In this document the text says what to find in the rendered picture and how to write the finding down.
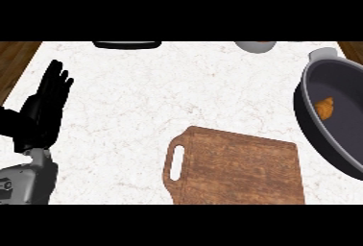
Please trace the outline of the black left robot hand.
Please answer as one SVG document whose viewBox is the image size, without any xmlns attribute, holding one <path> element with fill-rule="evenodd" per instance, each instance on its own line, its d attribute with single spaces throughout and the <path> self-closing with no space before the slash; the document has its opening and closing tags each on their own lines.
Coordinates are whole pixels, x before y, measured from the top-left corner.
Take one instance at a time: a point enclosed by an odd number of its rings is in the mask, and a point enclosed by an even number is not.
<svg viewBox="0 0 363 246">
<path fill-rule="evenodd" d="M 52 60 L 37 92 L 27 98 L 21 111 L 0 106 L 0 135 L 14 139 L 17 153 L 54 146 L 73 84 L 63 62 Z"/>
</svg>

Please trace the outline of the brown wooden cutting board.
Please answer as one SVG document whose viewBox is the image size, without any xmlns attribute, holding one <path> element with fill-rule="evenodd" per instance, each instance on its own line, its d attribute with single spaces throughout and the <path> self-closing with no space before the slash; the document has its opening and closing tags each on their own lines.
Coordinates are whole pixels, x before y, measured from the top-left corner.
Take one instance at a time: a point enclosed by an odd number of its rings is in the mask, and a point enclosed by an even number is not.
<svg viewBox="0 0 363 246">
<path fill-rule="evenodd" d="M 176 205 L 306 202 L 291 142 L 192 126 L 170 141 L 164 167 Z"/>
</svg>

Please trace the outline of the orange croissant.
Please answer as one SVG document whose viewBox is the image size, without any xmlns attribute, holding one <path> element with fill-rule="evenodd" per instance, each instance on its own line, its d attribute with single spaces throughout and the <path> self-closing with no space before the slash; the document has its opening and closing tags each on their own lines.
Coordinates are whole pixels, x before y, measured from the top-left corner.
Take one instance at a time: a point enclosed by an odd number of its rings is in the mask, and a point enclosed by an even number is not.
<svg viewBox="0 0 363 246">
<path fill-rule="evenodd" d="M 315 110 L 322 120 L 327 120 L 334 113 L 334 98 L 328 97 L 315 103 Z"/>
</svg>

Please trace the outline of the dark grey pot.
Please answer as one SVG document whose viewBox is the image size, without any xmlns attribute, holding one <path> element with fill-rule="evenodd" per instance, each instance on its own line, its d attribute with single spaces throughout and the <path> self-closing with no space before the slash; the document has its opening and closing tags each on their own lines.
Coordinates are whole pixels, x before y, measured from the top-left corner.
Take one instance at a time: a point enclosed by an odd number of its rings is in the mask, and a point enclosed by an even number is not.
<svg viewBox="0 0 363 246">
<path fill-rule="evenodd" d="M 315 103 L 334 98 L 333 116 L 322 120 Z M 363 181 L 363 65 L 338 56 L 336 48 L 309 53 L 294 92 L 300 128 L 315 150 L 352 178 Z"/>
</svg>

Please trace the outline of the grey bowl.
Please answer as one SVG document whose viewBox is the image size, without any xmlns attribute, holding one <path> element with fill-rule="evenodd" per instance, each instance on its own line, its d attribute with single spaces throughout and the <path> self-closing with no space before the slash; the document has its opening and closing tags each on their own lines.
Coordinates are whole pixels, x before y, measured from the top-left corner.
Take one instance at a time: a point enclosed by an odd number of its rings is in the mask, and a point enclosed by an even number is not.
<svg viewBox="0 0 363 246">
<path fill-rule="evenodd" d="M 275 41 L 238 41 L 237 46 L 254 54 L 268 53 L 276 45 Z"/>
</svg>

